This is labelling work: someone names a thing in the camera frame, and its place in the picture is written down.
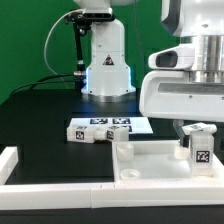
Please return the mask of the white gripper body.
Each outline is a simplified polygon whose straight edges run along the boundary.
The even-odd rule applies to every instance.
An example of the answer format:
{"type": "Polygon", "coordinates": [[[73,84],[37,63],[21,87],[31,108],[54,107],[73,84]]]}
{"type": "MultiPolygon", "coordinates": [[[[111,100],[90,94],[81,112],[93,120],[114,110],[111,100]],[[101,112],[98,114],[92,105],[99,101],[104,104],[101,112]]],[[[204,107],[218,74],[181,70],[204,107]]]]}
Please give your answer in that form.
{"type": "Polygon", "coordinates": [[[183,71],[152,71],[142,82],[145,117],[224,122],[224,85],[192,83],[183,71]]]}

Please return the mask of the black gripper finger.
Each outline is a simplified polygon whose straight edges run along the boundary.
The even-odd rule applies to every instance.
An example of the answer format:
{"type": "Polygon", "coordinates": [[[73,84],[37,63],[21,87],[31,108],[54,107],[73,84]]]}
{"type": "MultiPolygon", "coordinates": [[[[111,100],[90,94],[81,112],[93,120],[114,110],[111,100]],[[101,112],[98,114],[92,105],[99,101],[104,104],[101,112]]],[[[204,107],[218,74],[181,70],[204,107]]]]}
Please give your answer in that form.
{"type": "Polygon", "coordinates": [[[174,120],[173,121],[173,127],[179,137],[180,146],[188,148],[189,147],[189,137],[184,133],[183,125],[184,125],[183,120],[174,120]]]}

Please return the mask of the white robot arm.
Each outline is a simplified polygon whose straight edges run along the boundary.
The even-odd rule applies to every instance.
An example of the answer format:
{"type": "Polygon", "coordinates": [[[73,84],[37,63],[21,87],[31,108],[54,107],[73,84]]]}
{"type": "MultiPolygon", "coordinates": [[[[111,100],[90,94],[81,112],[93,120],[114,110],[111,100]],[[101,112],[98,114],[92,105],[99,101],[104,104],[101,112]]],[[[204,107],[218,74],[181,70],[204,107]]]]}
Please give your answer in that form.
{"type": "Polygon", "coordinates": [[[180,44],[149,56],[139,110],[183,122],[224,122],[224,0],[162,0],[161,22],[180,44]]]}

